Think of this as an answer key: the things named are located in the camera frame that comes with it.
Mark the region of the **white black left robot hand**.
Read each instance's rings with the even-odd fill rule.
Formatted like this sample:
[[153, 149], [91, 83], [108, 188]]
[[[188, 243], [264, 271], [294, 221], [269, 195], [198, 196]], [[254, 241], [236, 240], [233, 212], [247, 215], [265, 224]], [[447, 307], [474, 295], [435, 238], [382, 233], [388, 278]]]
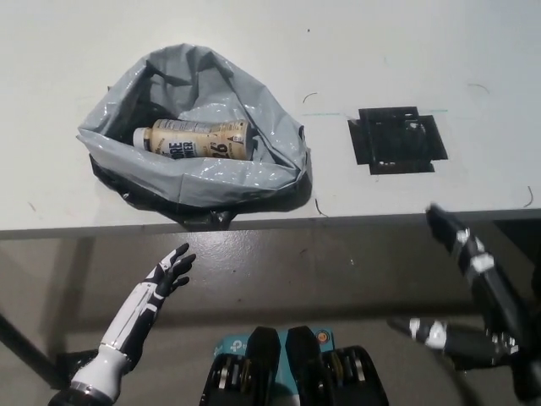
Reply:
[[107, 328], [101, 345], [121, 353], [134, 368], [143, 353], [145, 340], [165, 300], [189, 282], [186, 273], [196, 258], [185, 243], [162, 258], [132, 290]]

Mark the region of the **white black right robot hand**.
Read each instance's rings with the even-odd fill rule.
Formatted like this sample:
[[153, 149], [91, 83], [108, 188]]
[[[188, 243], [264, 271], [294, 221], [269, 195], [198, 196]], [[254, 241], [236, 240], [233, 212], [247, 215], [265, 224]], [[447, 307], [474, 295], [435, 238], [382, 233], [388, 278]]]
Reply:
[[456, 263], [484, 321], [482, 329], [426, 317], [396, 316], [395, 331], [443, 354], [458, 370], [512, 365], [534, 359], [540, 338], [525, 301], [512, 286], [494, 254], [472, 229], [436, 204], [426, 209], [434, 239]]

